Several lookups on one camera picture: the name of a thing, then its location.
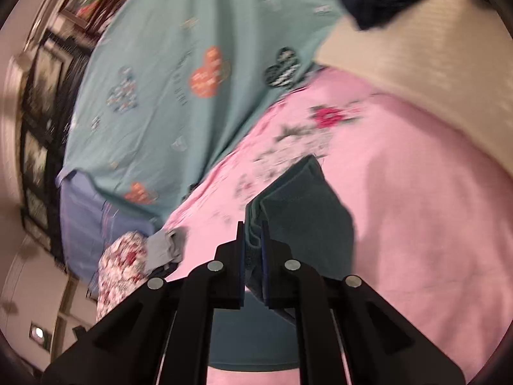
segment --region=pink floral bedsheet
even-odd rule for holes
[[[97,321],[144,284],[146,238],[129,231],[103,253],[98,265]]]
[[[513,318],[513,185],[436,118],[335,69],[272,106],[168,219],[186,276],[233,240],[249,200],[303,155],[354,217],[354,272],[470,380]],[[297,371],[209,370],[210,385],[299,383]]]

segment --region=light blue comforter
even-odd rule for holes
[[[88,65],[60,178],[163,221],[301,79],[338,0],[128,0]]]

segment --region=dark green towel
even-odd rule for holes
[[[292,256],[325,277],[351,272],[354,231],[349,212],[307,156],[291,166],[246,206],[246,293],[241,311],[216,310],[209,364],[231,371],[265,372],[299,366],[293,312],[278,312],[262,300],[262,221],[271,238],[290,246]]]
[[[352,217],[313,155],[292,165],[246,206],[246,285],[260,299],[264,220],[271,238],[287,243],[294,259],[328,278],[341,280],[351,273]]]
[[[272,372],[299,367],[296,328],[249,291],[244,307],[215,310],[209,365],[224,371]]]

